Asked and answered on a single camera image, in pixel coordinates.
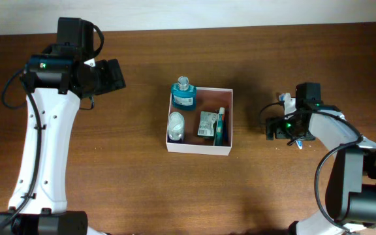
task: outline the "blue mouthwash bottle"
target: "blue mouthwash bottle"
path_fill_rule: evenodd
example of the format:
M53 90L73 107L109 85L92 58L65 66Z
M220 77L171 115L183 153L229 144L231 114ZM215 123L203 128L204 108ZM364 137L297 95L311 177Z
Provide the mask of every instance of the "blue mouthwash bottle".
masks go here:
M185 76L178 78L178 83L170 88L172 94L172 104L175 108L182 110L194 110L196 106L196 87L189 84Z

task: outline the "open box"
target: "open box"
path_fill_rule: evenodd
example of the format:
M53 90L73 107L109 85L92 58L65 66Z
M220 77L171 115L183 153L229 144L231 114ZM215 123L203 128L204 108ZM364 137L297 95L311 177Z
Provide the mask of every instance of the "open box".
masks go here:
M227 128L227 139L223 146L213 146L213 140L198 137L198 126L200 124L201 111L218 112L220 107L225 110L225 128ZM180 110L172 105L172 94L170 96L169 115L172 112L179 112L185 120L185 139L183 144L171 143L166 130L166 146L169 152L176 153L198 153L210 155L228 155L232 149L233 141L233 89L220 89L197 87L196 108L192 111Z

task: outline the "bottle cap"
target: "bottle cap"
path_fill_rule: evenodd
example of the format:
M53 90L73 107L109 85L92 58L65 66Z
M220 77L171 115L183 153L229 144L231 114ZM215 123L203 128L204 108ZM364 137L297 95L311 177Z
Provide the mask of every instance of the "bottle cap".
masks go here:
M178 78L178 87L181 91L186 91L189 88L189 80L186 76L180 76Z
M168 136L171 140L178 141L183 139L185 132L185 120L179 112L173 112L169 115Z

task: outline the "soap bar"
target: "soap bar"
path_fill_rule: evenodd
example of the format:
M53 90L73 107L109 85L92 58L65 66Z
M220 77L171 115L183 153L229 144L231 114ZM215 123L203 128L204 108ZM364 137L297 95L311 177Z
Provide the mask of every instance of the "soap bar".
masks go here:
M198 128L198 136L213 138L215 131L215 122L217 121L219 114L201 111L200 127Z

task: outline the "cable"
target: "cable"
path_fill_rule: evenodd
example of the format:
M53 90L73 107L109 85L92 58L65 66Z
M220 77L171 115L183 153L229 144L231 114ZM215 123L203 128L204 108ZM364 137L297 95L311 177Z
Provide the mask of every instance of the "cable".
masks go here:
M5 102L5 93L7 92L7 89L8 87L10 86L11 82L18 76L20 75L21 73L23 72L23 69L20 69L18 70L14 75L12 75L12 77L6 82L5 86L4 86L4 90L1 94L1 101L3 102L4 106L9 108L9 109L12 109L12 110L16 110L16 109L19 109L19 108L22 108L24 107L27 102L24 101L24 103L18 105L18 106L11 106L9 104L7 104L7 102Z
M273 106L273 105L283 105L284 104L284 101L279 101L279 102L275 102L275 103L272 103L272 104L268 104L268 105L266 105L265 107L263 107L261 110L260 110L260 112L259 112L259 124L261 124L261 125L265 125L265 123L263 123L262 122L262 119L260 118L261 117L261 115L262 115L262 113L263 113L263 111L265 110L265 109L267 109L267 108L269 108L269 107L271 107L271 106Z
M35 162L34 162L34 170L33 170L33 177L31 178L31 183L30 183L30 188L27 194L23 197L24 200L23 202L14 210L14 213L10 217L7 217L0 223L0 230L5 228L9 223L12 222L13 219L16 218L16 216L21 212L22 209L27 205L29 202L30 198L33 198L33 191L36 186L36 181L37 181L37 174L39 173L39 164L40 164L40 153L41 153L41 145L42 145L42 123L40 120L40 114L39 114L39 109L37 108L36 102L33 98L33 96L30 94L30 92L27 90L26 85L22 81L22 85L24 88L25 93L27 94L27 97L30 100L31 106L33 107L34 111L34 116L36 117L36 122L37 122L37 146L36 146L36 157L35 157Z
M345 148L348 148L348 147L351 147L351 146L355 146L355 145L361 143L364 140L364 137L362 136L362 134L360 134L360 132L358 131L358 129L356 127L354 127L348 121L346 121L344 119L341 119L339 116L336 116L336 115L333 115L333 114L329 114L329 113L326 113L326 112L315 111L315 110L295 111L295 112L292 112L290 114L284 115L283 117L279 117L277 119L274 119L274 120L270 121L269 123L265 123L265 125L272 125L272 124L274 124L274 123L276 123L278 121L284 120L285 118L287 118L289 116L296 116L296 115L300 115L300 114L320 114L320 115L324 115L324 116L329 116L329 117L331 117L331 118L333 118L333 119L335 119L337 121L342 122L346 126L348 126L355 133L355 135L358 137L355 141L352 141L352 142L340 145L340 146L338 146L338 147L330 150L321 159L319 165L317 166L315 177L314 177L314 194L315 194L316 203L317 203L317 206L320 209L320 212L322 213L322 215L324 216L324 218L326 218L326 220L329 221L329 223L331 223L332 225L334 225L334 226L336 226L336 227L344 230L347 234L351 234L351 231L348 228L346 228L346 227L344 227L342 225L337 224L332 218L330 218L330 216L327 214L326 210L324 210L323 205L321 204L321 200L320 200L319 178L320 178L320 173L321 173L322 167L325 164L325 162L329 159L330 156L332 156L334 153L336 153L339 150L342 150L342 149L345 149Z
M91 100L91 108L80 108L79 107L80 110L92 110L92 109L94 109L94 107L95 107L94 96L90 96L89 99Z

